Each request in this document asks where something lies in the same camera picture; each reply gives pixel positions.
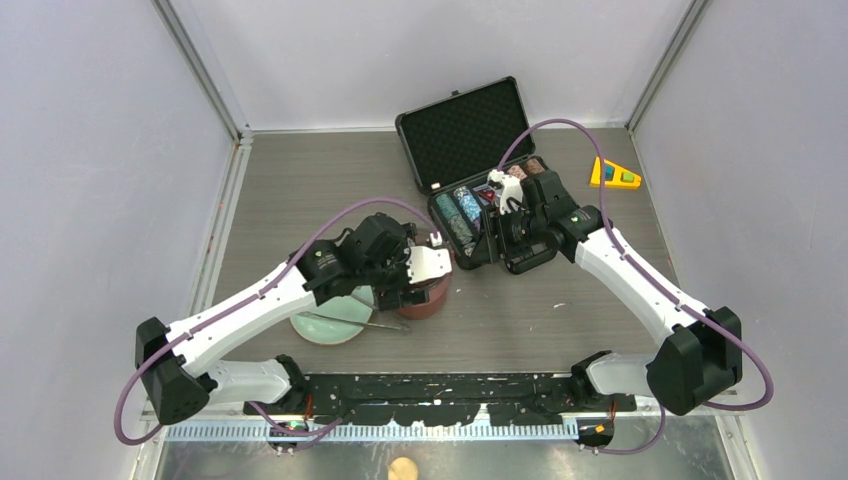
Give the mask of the light green ceramic plate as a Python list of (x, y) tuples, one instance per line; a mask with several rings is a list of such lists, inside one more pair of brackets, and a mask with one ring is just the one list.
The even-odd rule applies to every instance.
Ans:
[(335, 346), (352, 340), (370, 321), (374, 295), (368, 286), (358, 287), (351, 296), (337, 297), (290, 319), (295, 331), (305, 340), (323, 346)]

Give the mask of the red steel-lined lunch box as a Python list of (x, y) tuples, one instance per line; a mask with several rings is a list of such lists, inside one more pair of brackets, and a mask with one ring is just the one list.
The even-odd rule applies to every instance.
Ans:
[(427, 303), (400, 308), (398, 315), (409, 320), (424, 320), (437, 314), (446, 303), (447, 297), (433, 297)]

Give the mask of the red lunch box with food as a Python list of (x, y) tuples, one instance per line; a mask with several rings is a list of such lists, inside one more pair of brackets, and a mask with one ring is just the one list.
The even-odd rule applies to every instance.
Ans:
[(446, 296), (448, 297), (448, 287), (450, 286), (452, 280), (452, 274), (449, 274), (440, 280), (433, 281), (424, 285), (414, 286), (419, 287), (424, 291), (424, 299), (427, 303), (433, 297)]

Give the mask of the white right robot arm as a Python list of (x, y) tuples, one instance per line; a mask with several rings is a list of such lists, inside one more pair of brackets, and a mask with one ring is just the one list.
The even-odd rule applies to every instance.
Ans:
[(573, 365), (577, 406), (591, 411), (611, 395), (639, 395), (682, 416), (741, 380), (738, 316), (708, 308), (643, 264), (597, 207), (574, 201), (555, 172), (520, 180), (493, 170), (487, 183), (495, 194), (481, 232), (491, 259), (518, 275), (562, 255), (613, 293), (658, 346), (647, 355), (601, 351)]

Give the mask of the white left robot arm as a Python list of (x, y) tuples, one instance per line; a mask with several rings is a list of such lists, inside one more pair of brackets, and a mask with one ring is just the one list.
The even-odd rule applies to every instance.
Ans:
[(417, 228), (375, 213), (336, 239), (316, 239), (236, 295), (183, 320), (151, 317), (136, 328), (139, 378), (162, 425), (183, 422), (217, 403), (257, 402), (298, 412), (307, 389), (284, 356), (263, 362), (226, 355), (282, 320), (363, 288), (378, 311), (424, 304), (424, 283), (452, 271), (439, 233), (417, 242)]

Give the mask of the black poker chip case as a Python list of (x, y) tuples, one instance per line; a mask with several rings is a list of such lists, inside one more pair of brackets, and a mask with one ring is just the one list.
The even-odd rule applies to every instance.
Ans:
[(500, 216), (548, 206), (564, 215), (558, 256), (574, 261), (592, 216), (581, 211), (559, 176), (536, 155), (518, 82), (505, 77), (402, 113), (395, 127), (427, 211), (449, 239), (459, 268), (478, 260), (481, 214)]

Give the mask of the yellow triangular toy block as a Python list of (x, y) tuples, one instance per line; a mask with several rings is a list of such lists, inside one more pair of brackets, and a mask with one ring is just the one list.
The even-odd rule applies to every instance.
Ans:
[(635, 172), (609, 160), (601, 161), (596, 157), (589, 178), (591, 187), (621, 190), (637, 190), (642, 185), (642, 177)]

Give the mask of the round beige object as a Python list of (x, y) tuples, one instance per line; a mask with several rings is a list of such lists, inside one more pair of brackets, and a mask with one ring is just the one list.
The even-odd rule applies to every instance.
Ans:
[(419, 475), (417, 464), (408, 457), (397, 457), (388, 465), (388, 480), (418, 480)]

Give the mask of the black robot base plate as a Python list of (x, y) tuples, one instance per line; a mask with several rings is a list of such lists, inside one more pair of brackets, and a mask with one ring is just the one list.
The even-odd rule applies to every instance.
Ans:
[(269, 415), (308, 415), (321, 426), (468, 425), (486, 412), (493, 426), (554, 425), (562, 414), (605, 417), (637, 409), (632, 395), (580, 393), (568, 374), (311, 374), (282, 400), (263, 404)]

